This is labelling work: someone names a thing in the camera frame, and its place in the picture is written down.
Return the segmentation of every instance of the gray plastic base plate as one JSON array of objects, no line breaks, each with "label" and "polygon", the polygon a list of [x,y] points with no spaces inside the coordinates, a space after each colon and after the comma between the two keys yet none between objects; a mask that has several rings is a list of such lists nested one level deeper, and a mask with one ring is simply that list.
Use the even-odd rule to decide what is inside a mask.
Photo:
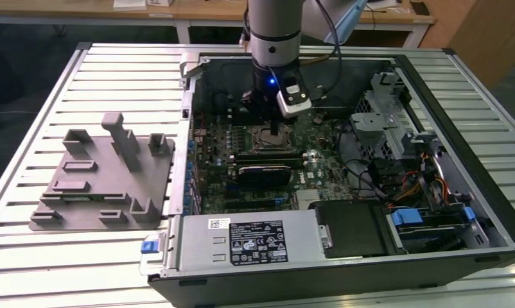
[{"label": "gray plastic base plate", "polygon": [[130,172],[114,148],[114,139],[93,137],[91,140],[83,144],[87,153],[75,158],[65,152],[31,217],[31,230],[156,228],[162,220],[175,142],[167,139],[170,150],[152,156],[150,139],[139,138],[140,169]]}]

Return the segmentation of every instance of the wooden desk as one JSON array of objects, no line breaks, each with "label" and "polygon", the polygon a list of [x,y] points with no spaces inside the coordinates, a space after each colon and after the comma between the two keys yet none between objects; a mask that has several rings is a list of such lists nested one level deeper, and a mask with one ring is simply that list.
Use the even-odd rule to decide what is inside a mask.
[{"label": "wooden desk", "polygon": [[[191,43],[191,26],[242,27],[246,0],[175,0],[171,7],[115,12],[114,0],[0,0],[0,23],[175,26],[179,42]],[[407,31],[404,47],[418,47],[436,18],[414,13],[364,12],[358,30]]]}]

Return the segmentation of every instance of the white label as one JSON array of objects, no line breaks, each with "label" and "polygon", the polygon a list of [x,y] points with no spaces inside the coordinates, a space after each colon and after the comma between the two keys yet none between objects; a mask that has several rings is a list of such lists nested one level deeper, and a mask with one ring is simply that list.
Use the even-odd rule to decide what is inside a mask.
[{"label": "white label", "polygon": [[148,17],[172,18],[172,14],[148,14]]},{"label": "white label", "polygon": [[231,218],[216,218],[210,219],[208,227],[210,229],[228,229],[228,225],[231,224]]}]

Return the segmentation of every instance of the gray plastic peg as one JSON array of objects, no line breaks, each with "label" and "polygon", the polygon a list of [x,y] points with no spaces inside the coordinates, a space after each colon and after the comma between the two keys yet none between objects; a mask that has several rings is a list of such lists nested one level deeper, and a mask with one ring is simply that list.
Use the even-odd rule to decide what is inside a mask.
[{"label": "gray plastic peg", "polygon": [[123,115],[120,112],[107,112],[103,117],[101,126],[111,132],[115,148],[128,166],[130,172],[140,170],[138,158],[139,144],[132,133],[123,129]]}]

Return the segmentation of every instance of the blue plastic clip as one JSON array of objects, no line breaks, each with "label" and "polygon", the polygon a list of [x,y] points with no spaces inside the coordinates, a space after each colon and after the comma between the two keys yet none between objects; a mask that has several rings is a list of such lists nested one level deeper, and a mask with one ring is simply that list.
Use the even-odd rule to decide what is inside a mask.
[{"label": "blue plastic clip", "polygon": [[143,242],[143,245],[140,246],[140,253],[142,254],[148,254],[148,253],[159,253],[159,248],[158,248],[158,241],[146,241]]},{"label": "blue plastic clip", "polygon": [[474,221],[476,219],[476,214],[475,214],[472,208],[464,207],[463,211],[464,211],[464,214],[466,214],[466,217],[468,218],[468,220]]},{"label": "blue plastic clip", "polygon": [[396,226],[404,225],[408,223],[423,223],[423,217],[418,209],[402,209],[392,213],[391,215],[394,224]]}]

